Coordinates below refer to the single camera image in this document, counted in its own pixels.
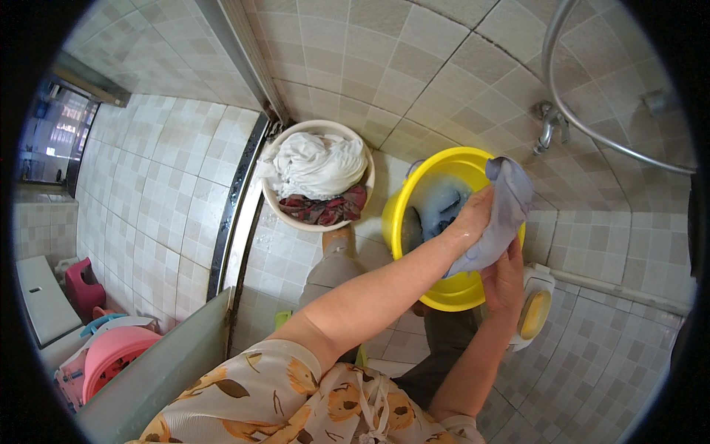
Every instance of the soapy water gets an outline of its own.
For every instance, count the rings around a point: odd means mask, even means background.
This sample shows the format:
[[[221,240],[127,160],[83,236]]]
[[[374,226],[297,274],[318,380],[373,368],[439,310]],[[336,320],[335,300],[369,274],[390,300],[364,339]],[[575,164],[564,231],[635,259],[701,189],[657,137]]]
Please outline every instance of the soapy water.
[[[471,187],[456,176],[424,175],[414,187],[405,209],[402,253],[407,254],[441,234],[456,219],[471,194]]]

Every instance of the pink stool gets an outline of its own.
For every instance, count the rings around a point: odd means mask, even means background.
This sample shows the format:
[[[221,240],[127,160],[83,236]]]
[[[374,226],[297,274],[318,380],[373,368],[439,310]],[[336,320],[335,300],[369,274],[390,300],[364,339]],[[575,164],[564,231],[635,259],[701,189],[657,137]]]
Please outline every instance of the pink stool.
[[[89,258],[69,267],[66,279],[69,302],[84,324],[91,322],[94,307],[106,303],[106,291],[103,285],[95,282]]]

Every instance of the foot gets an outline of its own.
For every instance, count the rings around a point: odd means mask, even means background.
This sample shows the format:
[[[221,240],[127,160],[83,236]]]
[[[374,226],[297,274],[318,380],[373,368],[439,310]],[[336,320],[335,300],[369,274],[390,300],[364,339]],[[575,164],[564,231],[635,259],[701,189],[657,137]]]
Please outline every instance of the foot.
[[[353,246],[353,229],[352,225],[348,224],[342,228],[334,229],[330,232],[323,233],[322,244],[323,244],[323,254],[325,254],[328,246],[332,242],[338,243],[338,247],[342,245],[346,249],[345,253],[348,256],[352,256],[352,246]]]

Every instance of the lavender cloth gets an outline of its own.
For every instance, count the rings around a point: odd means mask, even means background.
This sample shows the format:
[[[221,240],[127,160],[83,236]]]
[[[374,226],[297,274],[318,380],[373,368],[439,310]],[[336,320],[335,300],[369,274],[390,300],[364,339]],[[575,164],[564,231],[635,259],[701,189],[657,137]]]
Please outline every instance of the lavender cloth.
[[[528,218],[533,184],[523,167],[507,157],[496,157],[486,163],[486,177],[493,184],[491,221],[479,241],[451,265],[444,278],[482,270],[497,261]]]

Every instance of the faucet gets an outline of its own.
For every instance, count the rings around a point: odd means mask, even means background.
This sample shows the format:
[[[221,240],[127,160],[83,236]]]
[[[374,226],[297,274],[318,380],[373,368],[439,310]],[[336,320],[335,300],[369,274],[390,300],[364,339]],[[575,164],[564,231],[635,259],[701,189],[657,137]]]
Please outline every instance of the faucet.
[[[542,100],[534,104],[532,110],[542,120],[542,136],[535,142],[532,148],[533,154],[539,156],[548,150],[556,126],[562,128],[562,143],[565,144],[569,140],[569,123],[559,113],[555,105],[547,100]]]

